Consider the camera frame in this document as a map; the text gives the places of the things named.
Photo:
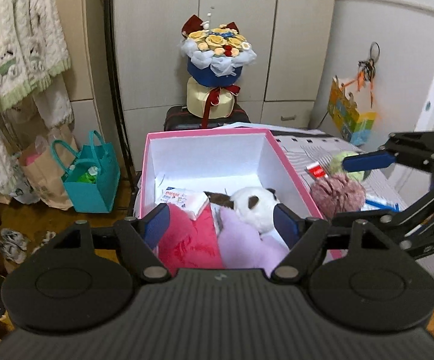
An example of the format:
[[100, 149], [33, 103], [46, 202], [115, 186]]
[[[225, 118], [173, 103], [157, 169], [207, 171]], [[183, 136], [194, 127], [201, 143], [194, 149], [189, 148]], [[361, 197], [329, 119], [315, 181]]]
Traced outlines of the red white small packet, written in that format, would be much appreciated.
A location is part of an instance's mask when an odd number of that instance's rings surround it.
[[313, 162], [306, 166], [306, 172], [314, 179], [328, 178], [328, 174], [319, 162]]

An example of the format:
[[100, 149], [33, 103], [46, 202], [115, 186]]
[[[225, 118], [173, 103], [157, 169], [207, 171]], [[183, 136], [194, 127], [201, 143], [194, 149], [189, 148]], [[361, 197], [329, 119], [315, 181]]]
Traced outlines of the pink cardboard box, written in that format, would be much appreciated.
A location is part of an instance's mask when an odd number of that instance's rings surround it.
[[214, 128], [149, 133], [145, 141], [138, 218], [147, 215], [165, 187], [231, 195], [244, 187], [276, 190], [300, 217], [323, 218], [304, 182], [304, 170], [263, 128]]

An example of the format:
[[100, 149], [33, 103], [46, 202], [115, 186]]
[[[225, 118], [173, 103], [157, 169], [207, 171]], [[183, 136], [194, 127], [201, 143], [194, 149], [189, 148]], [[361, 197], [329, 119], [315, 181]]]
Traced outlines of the panda plush toy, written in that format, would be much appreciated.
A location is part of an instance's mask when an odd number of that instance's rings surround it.
[[238, 218], [253, 226], [260, 234], [275, 229], [274, 208], [280, 203], [275, 189], [245, 187], [229, 196], [223, 193], [205, 191], [210, 203], [233, 209]]

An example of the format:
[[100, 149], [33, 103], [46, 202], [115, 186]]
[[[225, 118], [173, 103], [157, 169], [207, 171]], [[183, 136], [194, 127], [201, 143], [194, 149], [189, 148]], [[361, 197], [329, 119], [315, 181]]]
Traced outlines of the dark suitcase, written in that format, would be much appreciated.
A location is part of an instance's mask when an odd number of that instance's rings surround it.
[[[210, 119], [208, 128], [216, 128], [233, 123], [249, 123], [247, 113], [238, 105], [229, 116], [218, 119]], [[201, 128], [202, 119], [191, 114], [185, 106], [173, 106], [166, 114], [164, 122], [165, 131], [182, 131]]]

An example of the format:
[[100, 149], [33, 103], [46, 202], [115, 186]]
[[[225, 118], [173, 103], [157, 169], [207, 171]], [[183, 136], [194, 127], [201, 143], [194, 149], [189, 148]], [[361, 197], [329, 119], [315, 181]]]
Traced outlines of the teal tote bag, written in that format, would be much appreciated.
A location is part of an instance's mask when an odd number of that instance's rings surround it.
[[76, 211], [108, 214], [113, 210], [121, 172], [112, 143], [91, 130], [81, 150], [55, 140], [51, 152], [63, 170], [61, 181]]

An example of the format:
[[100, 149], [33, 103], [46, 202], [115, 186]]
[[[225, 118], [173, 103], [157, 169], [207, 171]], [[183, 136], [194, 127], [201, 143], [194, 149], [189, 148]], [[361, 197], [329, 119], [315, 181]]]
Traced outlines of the striped tablecloth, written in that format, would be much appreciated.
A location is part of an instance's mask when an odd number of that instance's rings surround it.
[[[350, 152], [363, 153], [363, 150], [347, 141], [327, 135], [319, 130], [306, 131], [265, 124], [262, 127], [271, 131], [289, 162], [300, 175], [306, 189], [312, 184], [311, 177], [306, 171], [308, 165], [319, 163], [326, 172], [330, 173], [336, 169], [337, 158]], [[408, 207], [407, 202], [391, 185], [381, 170], [373, 170], [368, 173], [363, 177], [361, 184], [372, 201], [393, 204], [398, 206], [400, 210]]]

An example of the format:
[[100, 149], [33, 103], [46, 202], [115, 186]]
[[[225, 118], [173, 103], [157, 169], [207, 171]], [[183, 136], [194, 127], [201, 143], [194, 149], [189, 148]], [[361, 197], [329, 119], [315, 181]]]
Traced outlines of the flower bouquet blue wrap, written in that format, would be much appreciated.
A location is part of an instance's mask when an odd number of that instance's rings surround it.
[[205, 19], [193, 15], [181, 28], [184, 40], [180, 50], [189, 74], [186, 107], [200, 119], [202, 128], [232, 115], [241, 92], [238, 81], [243, 68], [257, 58], [236, 23], [214, 28], [211, 18], [210, 13]]

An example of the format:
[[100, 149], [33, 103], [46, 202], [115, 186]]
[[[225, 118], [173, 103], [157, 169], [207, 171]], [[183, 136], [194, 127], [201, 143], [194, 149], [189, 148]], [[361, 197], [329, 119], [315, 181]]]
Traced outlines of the black clothes rack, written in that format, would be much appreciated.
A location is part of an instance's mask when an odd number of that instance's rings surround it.
[[127, 181], [130, 184], [131, 192], [136, 193], [136, 173], [125, 125], [121, 91], [118, 79], [118, 66], [116, 58], [116, 48], [114, 39], [114, 0], [103, 0], [104, 11], [104, 34], [105, 34], [105, 51], [107, 60], [107, 71], [109, 77], [109, 87], [112, 97], [112, 106], [114, 120], [118, 135], [118, 143], [122, 152], [124, 169], [127, 174]]

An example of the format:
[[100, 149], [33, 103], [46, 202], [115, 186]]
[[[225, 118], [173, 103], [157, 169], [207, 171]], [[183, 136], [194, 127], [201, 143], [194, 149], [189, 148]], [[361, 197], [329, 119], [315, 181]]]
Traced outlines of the cream green knitted cardigan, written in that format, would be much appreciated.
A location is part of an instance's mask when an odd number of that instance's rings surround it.
[[[0, 0], [0, 114], [33, 97], [45, 126], [74, 120], [62, 78], [70, 53], [55, 0]], [[0, 193], [17, 196], [24, 179], [0, 129]]]

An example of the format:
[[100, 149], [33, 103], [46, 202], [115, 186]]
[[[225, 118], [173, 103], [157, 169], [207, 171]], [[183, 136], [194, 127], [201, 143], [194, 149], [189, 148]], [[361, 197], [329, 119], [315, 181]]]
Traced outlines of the beige three-door wardrobe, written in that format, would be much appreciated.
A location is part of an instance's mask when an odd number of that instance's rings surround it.
[[237, 102], [255, 123], [304, 128], [317, 97], [335, 0], [113, 0], [114, 42], [128, 146], [136, 166], [145, 137], [187, 96], [181, 28], [191, 16], [235, 23], [256, 52]]

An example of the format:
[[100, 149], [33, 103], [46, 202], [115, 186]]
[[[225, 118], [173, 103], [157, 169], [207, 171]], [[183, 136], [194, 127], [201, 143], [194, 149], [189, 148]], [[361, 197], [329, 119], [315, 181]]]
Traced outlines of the white tissue packet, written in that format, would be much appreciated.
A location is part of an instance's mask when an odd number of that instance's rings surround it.
[[166, 187], [157, 197], [155, 203], [170, 204], [179, 207], [189, 219], [197, 220], [202, 211], [209, 205], [209, 198], [204, 192], [175, 187]]

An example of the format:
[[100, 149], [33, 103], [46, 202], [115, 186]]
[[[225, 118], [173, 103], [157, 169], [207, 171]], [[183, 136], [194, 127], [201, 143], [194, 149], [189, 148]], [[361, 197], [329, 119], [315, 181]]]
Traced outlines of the grey sneakers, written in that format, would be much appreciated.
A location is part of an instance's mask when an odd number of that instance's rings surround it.
[[30, 239], [9, 228], [1, 229], [0, 253], [7, 262], [22, 264], [26, 260]]

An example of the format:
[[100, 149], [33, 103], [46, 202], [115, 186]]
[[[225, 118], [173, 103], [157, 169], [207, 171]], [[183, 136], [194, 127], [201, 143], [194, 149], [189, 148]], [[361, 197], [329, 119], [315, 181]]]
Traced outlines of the tall light wood cabinet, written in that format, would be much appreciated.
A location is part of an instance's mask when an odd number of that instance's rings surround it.
[[105, 54], [104, 9], [101, 0], [56, 0], [71, 58], [63, 74], [74, 111], [72, 132], [78, 145], [97, 130], [113, 133], [113, 111]]

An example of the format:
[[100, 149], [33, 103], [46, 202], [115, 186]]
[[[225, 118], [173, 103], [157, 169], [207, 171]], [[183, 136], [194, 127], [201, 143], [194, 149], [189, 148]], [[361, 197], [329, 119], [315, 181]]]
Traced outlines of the brown paper bag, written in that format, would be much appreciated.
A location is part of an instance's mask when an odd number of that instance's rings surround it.
[[72, 132], [63, 124], [53, 128], [47, 136], [37, 136], [21, 153], [18, 163], [43, 203], [51, 208], [67, 211], [73, 204], [61, 181], [64, 171], [52, 156], [51, 143], [56, 139], [77, 150]]

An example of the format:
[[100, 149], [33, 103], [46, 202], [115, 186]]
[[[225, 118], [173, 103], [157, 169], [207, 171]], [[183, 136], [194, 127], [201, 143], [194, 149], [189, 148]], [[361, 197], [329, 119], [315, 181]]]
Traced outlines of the colourful paper gift bag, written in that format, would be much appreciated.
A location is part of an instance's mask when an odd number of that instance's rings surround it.
[[345, 141], [354, 146], [367, 143], [377, 118], [371, 83], [358, 78], [332, 78], [328, 114]]

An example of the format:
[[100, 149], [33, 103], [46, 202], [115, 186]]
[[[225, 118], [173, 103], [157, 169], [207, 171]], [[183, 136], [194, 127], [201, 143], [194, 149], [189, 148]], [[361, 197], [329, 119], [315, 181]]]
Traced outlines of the red plush cloth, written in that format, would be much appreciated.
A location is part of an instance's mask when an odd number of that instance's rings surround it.
[[158, 243], [157, 255], [170, 275], [179, 269], [223, 269], [210, 207], [196, 220], [176, 205], [169, 207], [170, 224]]

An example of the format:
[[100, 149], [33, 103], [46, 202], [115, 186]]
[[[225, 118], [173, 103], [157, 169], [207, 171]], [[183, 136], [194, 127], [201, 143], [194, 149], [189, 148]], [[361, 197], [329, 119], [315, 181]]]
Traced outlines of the mauve yarn ball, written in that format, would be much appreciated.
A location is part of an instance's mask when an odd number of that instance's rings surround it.
[[331, 219], [340, 213], [360, 211], [367, 193], [358, 181], [337, 173], [315, 180], [310, 187], [310, 196], [320, 212]]

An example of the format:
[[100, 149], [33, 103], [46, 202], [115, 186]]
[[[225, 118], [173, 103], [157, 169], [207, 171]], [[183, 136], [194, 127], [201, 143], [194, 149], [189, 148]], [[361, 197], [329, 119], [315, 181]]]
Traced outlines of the lilac plush toy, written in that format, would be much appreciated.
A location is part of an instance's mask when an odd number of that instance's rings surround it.
[[223, 207], [218, 248], [226, 269], [263, 269], [268, 277], [289, 253], [274, 236], [261, 236], [253, 226], [242, 222], [235, 211]]

